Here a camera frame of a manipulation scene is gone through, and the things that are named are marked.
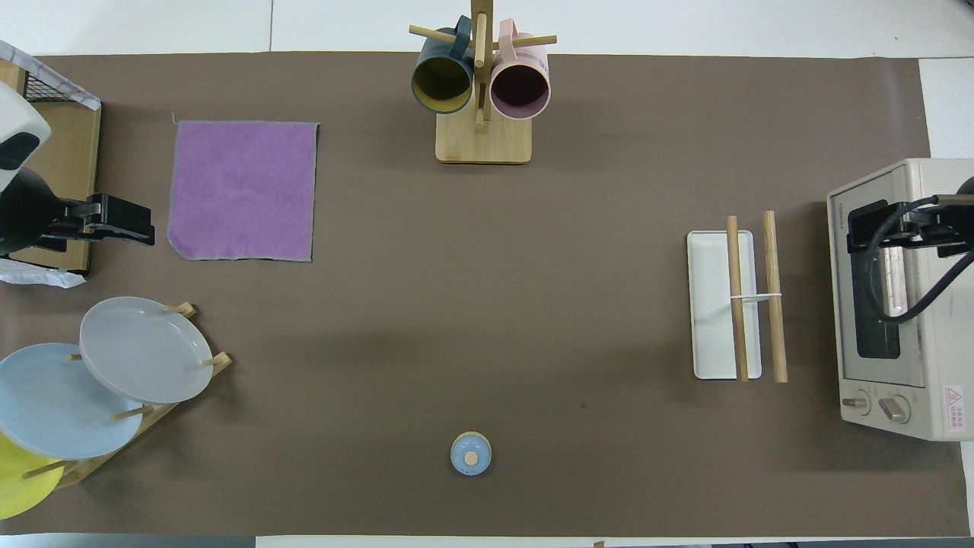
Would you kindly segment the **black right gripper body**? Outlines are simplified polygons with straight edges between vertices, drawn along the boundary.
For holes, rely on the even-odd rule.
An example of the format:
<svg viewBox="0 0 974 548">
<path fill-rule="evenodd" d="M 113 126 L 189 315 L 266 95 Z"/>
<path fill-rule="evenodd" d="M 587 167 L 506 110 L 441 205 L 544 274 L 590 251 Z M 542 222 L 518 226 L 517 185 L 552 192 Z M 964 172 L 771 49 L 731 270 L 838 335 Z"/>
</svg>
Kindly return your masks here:
<svg viewBox="0 0 974 548">
<path fill-rule="evenodd" d="M 898 246 L 939 247 L 938 256 L 973 250 L 973 205 L 933 205 L 903 215 Z"/>
</svg>

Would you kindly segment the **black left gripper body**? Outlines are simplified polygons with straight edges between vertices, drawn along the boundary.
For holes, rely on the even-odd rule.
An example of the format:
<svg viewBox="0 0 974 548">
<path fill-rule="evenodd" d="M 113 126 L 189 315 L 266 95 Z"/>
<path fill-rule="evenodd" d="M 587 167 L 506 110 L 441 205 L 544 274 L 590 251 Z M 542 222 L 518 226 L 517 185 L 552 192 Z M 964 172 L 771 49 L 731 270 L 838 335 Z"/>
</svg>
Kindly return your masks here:
<svg viewBox="0 0 974 548">
<path fill-rule="evenodd" d="M 84 235 L 84 226 L 88 215 L 101 212 L 100 194 L 84 201 L 62 199 L 38 173 L 23 169 L 2 191 L 1 253 L 25 247 L 65 252 L 67 241 L 94 241 L 93 234 Z"/>
</svg>

